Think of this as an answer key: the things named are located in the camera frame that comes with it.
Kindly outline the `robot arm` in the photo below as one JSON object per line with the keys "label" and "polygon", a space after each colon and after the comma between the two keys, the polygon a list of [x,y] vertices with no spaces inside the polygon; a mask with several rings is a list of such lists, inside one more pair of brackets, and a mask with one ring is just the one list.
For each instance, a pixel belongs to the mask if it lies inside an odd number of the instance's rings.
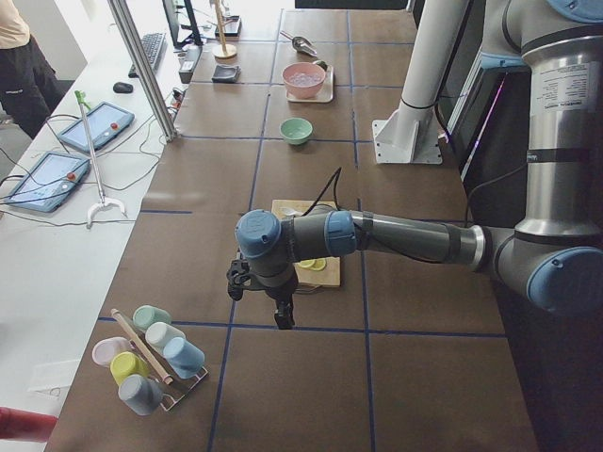
{"label": "robot arm", "polygon": [[227,273],[241,299],[263,291],[282,330],[294,326],[294,265],[357,250],[487,271],[532,304],[577,315],[602,303],[600,229],[588,194],[602,121],[602,5],[598,1],[490,1],[482,64],[531,71],[526,214],[513,228],[429,223],[312,205],[296,218],[246,213]]}

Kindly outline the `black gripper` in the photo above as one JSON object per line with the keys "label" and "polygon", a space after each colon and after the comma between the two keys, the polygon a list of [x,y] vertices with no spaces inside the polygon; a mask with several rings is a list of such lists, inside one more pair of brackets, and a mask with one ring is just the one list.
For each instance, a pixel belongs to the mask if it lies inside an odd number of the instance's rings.
{"label": "black gripper", "polygon": [[292,330],[295,326],[293,294],[298,288],[298,276],[291,275],[283,284],[265,290],[275,301],[274,320],[279,330]]}

